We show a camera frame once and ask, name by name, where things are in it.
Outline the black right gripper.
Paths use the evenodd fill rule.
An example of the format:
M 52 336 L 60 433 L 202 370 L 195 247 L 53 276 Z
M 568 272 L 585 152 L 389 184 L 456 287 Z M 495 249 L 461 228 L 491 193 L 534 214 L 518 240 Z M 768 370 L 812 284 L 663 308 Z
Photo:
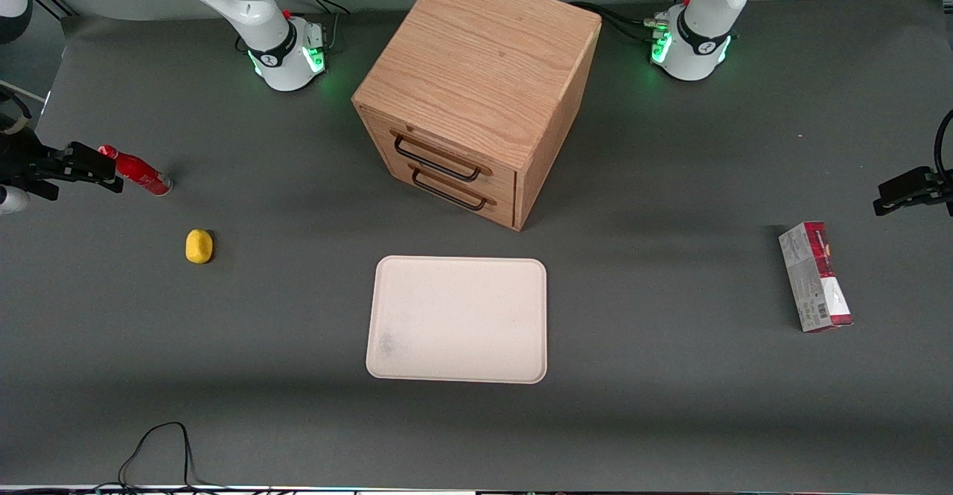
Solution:
M 33 116 L 15 92 L 6 87 L 2 103 L 11 102 L 19 114 L 2 115 L 1 122 L 1 214 L 26 210 L 31 197 L 58 199 L 64 164 L 74 172 L 75 182 L 88 182 L 121 194 L 124 179 L 116 175 L 115 160 L 80 142 L 69 142 L 64 152 L 45 146 L 28 125 Z

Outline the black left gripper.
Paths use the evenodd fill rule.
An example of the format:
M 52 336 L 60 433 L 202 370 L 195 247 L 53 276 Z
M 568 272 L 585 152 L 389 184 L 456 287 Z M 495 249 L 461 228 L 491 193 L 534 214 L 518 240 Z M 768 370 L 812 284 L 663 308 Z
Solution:
M 950 217 L 953 216 L 951 170 L 942 166 L 908 170 L 879 184 L 878 190 L 879 199 L 873 202 L 877 217 L 913 206 L 940 204 L 944 204 Z

